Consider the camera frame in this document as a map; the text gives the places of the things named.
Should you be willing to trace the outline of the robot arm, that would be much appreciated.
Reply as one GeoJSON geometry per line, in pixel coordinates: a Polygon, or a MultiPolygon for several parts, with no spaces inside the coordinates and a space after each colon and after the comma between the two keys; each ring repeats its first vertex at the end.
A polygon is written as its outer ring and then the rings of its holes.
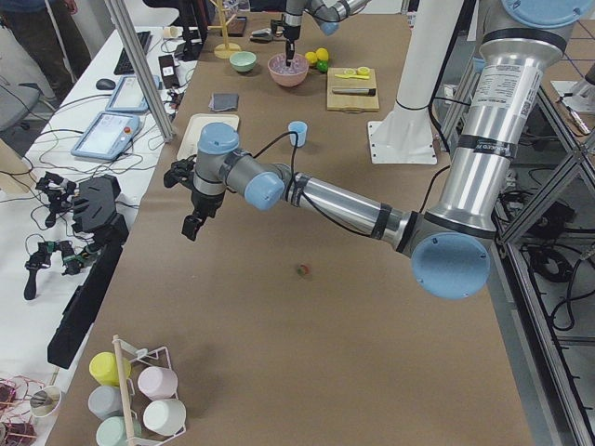
{"type": "Polygon", "coordinates": [[[197,156],[180,176],[193,210],[182,232],[194,239],[234,190],[259,210],[280,201],[310,208],[342,229],[389,243],[408,256],[416,281],[429,293],[460,299],[477,293],[490,273],[488,248],[496,198],[515,157],[545,70],[565,51],[589,1],[491,1],[479,51],[484,66],[451,158],[439,202],[424,213],[401,212],[289,164],[262,164],[240,147],[223,123],[206,125],[197,156]]]}
{"type": "Polygon", "coordinates": [[[368,0],[285,2],[282,15],[283,37],[285,38],[285,65],[290,67],[296,55],[295,43],[300,37],[303,15],[309,14],[326,34],[334,33],[338,24],[366,7],[368,0]]]}

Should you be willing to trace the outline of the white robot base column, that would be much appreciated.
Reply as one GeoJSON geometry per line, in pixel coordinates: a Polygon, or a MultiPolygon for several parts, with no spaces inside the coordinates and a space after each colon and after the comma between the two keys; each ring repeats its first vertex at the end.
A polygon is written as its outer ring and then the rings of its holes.
{"type": "Polygon", "coordinates": [[[395,105],[368,123],[374,164],[436,164],[429,105],[455,30],[462,0],[421,1],[395,105]]]}

